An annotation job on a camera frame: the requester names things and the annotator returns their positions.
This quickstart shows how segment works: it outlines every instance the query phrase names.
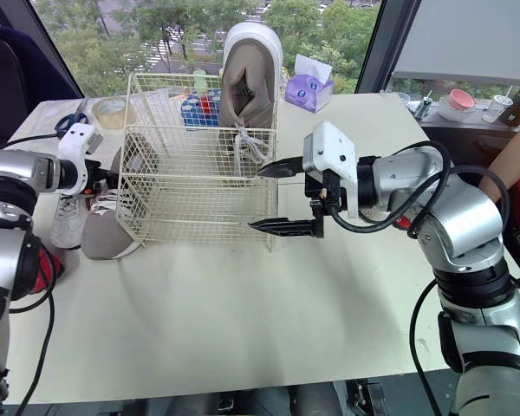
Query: robotic arm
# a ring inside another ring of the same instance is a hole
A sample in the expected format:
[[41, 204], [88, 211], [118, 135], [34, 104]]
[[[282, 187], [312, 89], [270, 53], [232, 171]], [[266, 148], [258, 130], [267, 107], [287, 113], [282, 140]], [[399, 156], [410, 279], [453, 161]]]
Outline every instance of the robotic arm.
[[10, 301], [34, 287], [41, 239], [32, 233], [32, 218], [41, 192], [61, 189], [75, 195], [95, 181], [98, 162], [85, 160], [102, 137], [94, 127], [74, 124], [59, 142], [58, 156], [0, 150], [0, 403], [8, 396], [4, 380], [10, 338]]
[[431, 210], [417, 220], [438, 190], [431, 178], [438, 179], [442, 169], [442, 155], [430, 146], [361, 158], [356, 165], [354, 144], [324, 121], [305, 138], [302, 157], [273, 162], [258, 172], [272, 178], [305, 172], [305, 195], [315, 219], [271, 218], [250, 226], [282, 237], [323, 237], [323, 216], [331, 215], [352, 232], [385, 228], [355, 226], [338, 214], [348, 211], [355, 218], [359, 208], [390, 216], [398, 212], [403, 221], [416, 224], [439, 288], [442, 354], [462, 374], [455, 414], [520, 414], [520, 284], [504, 260], [502, 219], [485, 194], [458, 176], [468, 169], [458, 167], [450, 170]]

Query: purple tissue box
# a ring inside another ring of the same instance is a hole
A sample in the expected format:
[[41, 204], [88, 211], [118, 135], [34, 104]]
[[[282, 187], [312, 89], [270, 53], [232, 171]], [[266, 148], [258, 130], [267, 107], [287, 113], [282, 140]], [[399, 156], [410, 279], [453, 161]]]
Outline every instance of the purple tissue box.
[[300, 108], [317, 113], [331, 99], [333, 81], [322, 84], [312, 75], [295, 75], [285, 88], [285, 100]]

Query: white bracket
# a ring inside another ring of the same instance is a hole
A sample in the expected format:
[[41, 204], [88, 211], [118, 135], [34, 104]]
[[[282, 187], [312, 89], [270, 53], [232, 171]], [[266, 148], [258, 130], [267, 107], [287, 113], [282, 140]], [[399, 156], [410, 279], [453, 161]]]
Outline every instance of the white bracket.
[[329, 121], [322, 121], [314, 132], [304, 139], [302, 157], [304, 171], [322, 182], [325, 170], [341, 178], [340, 186], [347, 191], [347, 215], [358, 217], [358, 178], [354, 143]]
[[77, 182], [67, 190], [65, 195], [75, 195], [82, 192], [87, 185], [88, 172], [85, 166], [85, 156], [92, 154], [102, 142], [96, 129], [90, 124], [75, 123], [60, 140], [58, 159], [69, 160], [77, 169]]

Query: white wire basket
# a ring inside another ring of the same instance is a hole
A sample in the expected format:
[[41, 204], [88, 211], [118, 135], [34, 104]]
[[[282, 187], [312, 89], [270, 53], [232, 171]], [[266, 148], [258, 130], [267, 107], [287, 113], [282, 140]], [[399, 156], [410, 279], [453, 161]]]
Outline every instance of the white wire basket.
[[248, 223], [277, 214], [277, 182], [255, 177], [275, 158], [276, 110], [273, 128], [246, 129], [262, 156], [253, 157], [239, 130], [217, 127], [220, 88], [207, 75], [129, 78], [136, 117], [126, 115], [117, 218], [135, 241], [271, 248], [273, 237]]

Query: scissors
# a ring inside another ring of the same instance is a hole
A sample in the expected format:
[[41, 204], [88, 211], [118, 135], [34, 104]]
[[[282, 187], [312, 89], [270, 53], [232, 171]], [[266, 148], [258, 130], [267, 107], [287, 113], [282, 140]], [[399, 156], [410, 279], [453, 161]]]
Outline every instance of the scissors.
[[60, 121], [57, 122], [54, 129], [58, 134], [58, 138], [61, 139], [65, 133], [75, 124], [75, 123], [83, 123], [88, 124], [88, 117], [86, 114], [82, 112], [83, 108], [87, 104], [87, 99], [84, 98], [83, 101], [77, 106], [75, 111], [72, 114], [66, 115]]

